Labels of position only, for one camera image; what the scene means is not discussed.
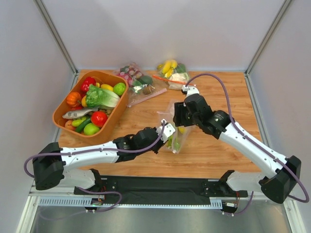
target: clear plastic bag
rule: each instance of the clear plastic bag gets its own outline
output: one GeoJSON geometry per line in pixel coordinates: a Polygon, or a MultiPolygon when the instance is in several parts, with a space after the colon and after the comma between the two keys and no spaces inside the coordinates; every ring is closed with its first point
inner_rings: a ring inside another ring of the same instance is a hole
{"type": "Polygon", "coordinates": [[[165,119],[169,123],[171,123],[174,128],[175,128],[175,133],[169,137],[168,142],[165,145],[165,149],[172,151],[173,153],[178,154],[180,150],[182,149],[182,146],[185,144],[188,135],[194,128],[194,126],[189,126],[189,127],[176,127],[174,122],[173,122],[173,117],[174,117],[174,103],[180,102],[178,100],[171,100],[169,103],[169,106],[167,107],[165,112],[157,112],[159,120],[165,119]]]}
{"type": "Polygon", "coordinates": [[[190,79],[185,65],[175,60],[167,60],[159,64],[156,69],[160,76],[158,79],[165,80],[169,84],[169,89],[180,90],[190,79]]]}
{"type": "Polygon", "coordinates": [[[127,80],[130,86],[128,90],[129,103],[127,105],[129,108],[167,91],[162,81],[152,78],[136,63],[129,63],[115,70],[113,74],[127,80]]]}

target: pumpkin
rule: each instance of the pumpkin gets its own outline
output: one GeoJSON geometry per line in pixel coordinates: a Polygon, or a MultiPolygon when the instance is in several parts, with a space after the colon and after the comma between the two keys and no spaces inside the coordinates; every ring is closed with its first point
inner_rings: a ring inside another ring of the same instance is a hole
{"type": "Polygon", "coordinates": [[[70,107],[78,107],[81,104],[81,95],[79,92],[71,92],[67,98],[66,103],[70,107]]]}

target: toy fish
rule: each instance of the toy fish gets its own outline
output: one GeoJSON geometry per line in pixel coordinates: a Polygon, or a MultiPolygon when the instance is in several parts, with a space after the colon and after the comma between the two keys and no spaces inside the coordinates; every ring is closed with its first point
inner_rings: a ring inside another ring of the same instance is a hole
{"type": "Polygon", "coordinates": [[[85,116],[86,114],[88,114],[89,112],[96,112],[98,111],[99,106],[96,106],[94,108],[83,108],[80,110],[74,110],[74,111],[69,111],[66,114],[63,115],[64,119],[78,119],[81,118],[83,116],[85,116]]]}

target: white wall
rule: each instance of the white wall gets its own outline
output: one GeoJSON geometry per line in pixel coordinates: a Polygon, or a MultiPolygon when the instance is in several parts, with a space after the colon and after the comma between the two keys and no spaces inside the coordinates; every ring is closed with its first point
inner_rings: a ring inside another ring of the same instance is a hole
{"type": "Polygon", "coordinates": [[[78,68],[245,70],[284,0],[43,0],[78,68]]]}
{"type": "Polygon", "coordinates": [[[72,74],[32,0],[0,1],[0,226],[15,232],[33,179],[25,159],[51,142],[72,74]]]}
{"type": "MultiPolygon", "coordinates": [[[[311,194],[311,1],[295,0],[251,74],[275,150],[302,161],[301,180],[311,194]]],[[[295,193],[303,197],[299,188],[295,193]]],[[[311,203],[300,204],[311,232],[311,203]]]]}

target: table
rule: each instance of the table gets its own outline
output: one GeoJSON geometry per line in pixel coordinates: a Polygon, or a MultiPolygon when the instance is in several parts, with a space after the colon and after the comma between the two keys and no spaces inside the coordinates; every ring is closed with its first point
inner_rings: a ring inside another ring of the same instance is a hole
{"type": "MultiPolygon", "coordinates": [[[[79,77],[91,70],[81,70],[79,77]]],[[[193,77],[204,71],[190,72],[193,77]]],[[[236,121],[250,134],[260,140],[255,114],[242,72],[212,72],[222,79],[227,88],[232,114],[236,121]]],[[[212,110],[228,112],[225,95],[216,79],[209,76],[195,80],[200,94],[206,98],[212,110]]],[[[155,98],[127,108],[111,133],[110,139],[137,133],[145,127],[159,126],[157,111],[165,111],[170,100],[183,101],[180,91],[168,90],[155,98]]],[[[59,137],[61,147],[83,147],[87,143],[73,138],[62,131],[59,137]]],[[[96,164],[82,169],[94,168],[101,175],[122,176],[158,176],[158,177],[191,177],[220,178],[227,170],[240,172],[258,172],[249,159],[230,145],[204,134],[199,128],[193,130],[179,154],[161,149],[159,154],[147,152],[135,160],[116,164],[96,164]]]]}

